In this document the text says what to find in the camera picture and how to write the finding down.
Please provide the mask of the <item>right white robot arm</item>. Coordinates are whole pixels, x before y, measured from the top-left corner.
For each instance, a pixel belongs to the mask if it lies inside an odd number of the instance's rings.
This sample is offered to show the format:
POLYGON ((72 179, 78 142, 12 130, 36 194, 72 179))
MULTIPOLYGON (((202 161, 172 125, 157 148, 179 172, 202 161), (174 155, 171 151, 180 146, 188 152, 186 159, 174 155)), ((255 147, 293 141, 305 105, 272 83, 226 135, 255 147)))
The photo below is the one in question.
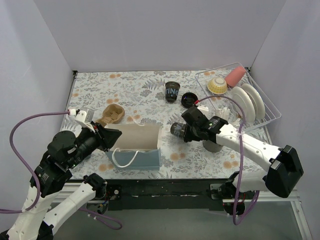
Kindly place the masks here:
POLYGON ((265 190, 287 198, 304 174, 297 150, 290 145, 280 148, 239 133, 225 119, 218 116, 208 119, 195 106, 181 116, 186 122, 185 142, 211 141, 243 153, 262 168, 258 173, 234 177, 226 186, 227 195, 232 199, 239 198, 244 192, 265 190))

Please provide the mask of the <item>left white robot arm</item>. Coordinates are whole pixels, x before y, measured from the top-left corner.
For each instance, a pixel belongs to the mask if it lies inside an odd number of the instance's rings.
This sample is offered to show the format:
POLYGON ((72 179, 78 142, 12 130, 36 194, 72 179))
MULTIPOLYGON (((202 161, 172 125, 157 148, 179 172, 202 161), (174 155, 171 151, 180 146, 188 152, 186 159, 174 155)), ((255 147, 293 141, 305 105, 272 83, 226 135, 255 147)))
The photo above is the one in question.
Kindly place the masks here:
POLYGON ((101 200, 107 193, 107 182, 96 173, 86 175, 70 196, 50 209, 65 183, 72 177, 71 169, 99 149, 107 152, 122 132, 91 122, 92 129, 82 128, 76 136, 58 132, 47 146, 40 164, 30 179, 27 198, 13 226, 2 232, 2 240, 51 240, 61 225, 86 202, 101 200))

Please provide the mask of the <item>light blue paper bag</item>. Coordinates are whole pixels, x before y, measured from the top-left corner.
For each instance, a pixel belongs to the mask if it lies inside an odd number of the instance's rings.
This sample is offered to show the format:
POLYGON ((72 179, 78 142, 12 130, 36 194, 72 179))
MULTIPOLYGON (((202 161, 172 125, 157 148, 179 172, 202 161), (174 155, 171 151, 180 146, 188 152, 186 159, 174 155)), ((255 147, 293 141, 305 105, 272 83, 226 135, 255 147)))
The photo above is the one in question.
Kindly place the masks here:
POLYGON ((161 166, 162 127, 158 124, 108 124, 122 132, 106 156, 116 169, 158 171, 161 166))

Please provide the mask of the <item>stack of black lids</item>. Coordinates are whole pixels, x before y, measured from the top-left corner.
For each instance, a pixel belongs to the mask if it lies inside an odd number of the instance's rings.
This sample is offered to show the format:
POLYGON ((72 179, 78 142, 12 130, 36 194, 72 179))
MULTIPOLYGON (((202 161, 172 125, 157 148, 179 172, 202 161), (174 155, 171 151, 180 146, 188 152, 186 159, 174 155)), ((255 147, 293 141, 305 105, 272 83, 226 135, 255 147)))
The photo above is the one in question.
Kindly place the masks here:
POLYGON ((198 100, 198 97, 196 94, 192 92, 186 92, 181 97, 181 104, 183 107, 188 109, 194 106, 197 100, 198 100))

